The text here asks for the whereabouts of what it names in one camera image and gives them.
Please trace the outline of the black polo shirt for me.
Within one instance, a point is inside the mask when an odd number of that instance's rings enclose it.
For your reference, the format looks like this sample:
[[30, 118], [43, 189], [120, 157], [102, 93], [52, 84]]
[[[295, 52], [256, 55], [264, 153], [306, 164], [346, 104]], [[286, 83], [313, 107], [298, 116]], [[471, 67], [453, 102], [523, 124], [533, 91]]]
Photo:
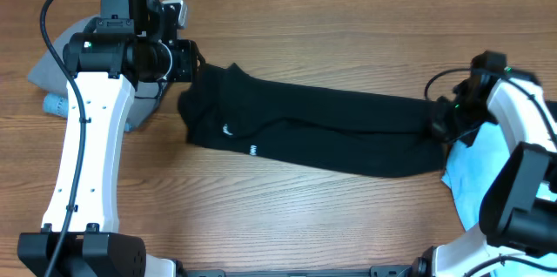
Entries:
[[443, 168], [432, 108], [414, 98], [265, 81], [236, 64], [204, 66], [178, 99], [189, 144], [385, 178]]

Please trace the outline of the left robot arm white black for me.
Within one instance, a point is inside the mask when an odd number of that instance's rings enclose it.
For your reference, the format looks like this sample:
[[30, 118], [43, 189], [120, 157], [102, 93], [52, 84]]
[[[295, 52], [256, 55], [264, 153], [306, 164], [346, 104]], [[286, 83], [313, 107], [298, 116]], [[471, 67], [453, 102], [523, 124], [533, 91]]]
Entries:
[[119, 231], [117, 176], [124, 128], [142, 83], [189, 83], [204, 58], [178, 37], [182, 0], [100, 0], [100, 14], [52, 56], [67, 81], [68, 115], [55, 190], [20, 261], [36, 276], [182, 276]]

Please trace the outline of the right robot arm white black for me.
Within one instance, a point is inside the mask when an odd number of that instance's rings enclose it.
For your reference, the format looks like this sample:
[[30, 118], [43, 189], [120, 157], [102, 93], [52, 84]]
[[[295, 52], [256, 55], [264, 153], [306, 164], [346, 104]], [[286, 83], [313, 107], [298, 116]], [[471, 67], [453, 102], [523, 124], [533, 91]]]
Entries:
[[466, 72], [453, 100], [438, 99], [433, 135], [472, 145], [480, 126], [492, 123], [500, 126], [510, 157], [481, 202], [478, 223], [425, 251], [403, 275], [486, 276], [509, 262], [553, 273], [555, 267], [538, 262], [556, 252], [556, 205], [537, 195], [542, 184], [556, 190], [556, 123], [541, 83], [495, 51], [474, 57]]

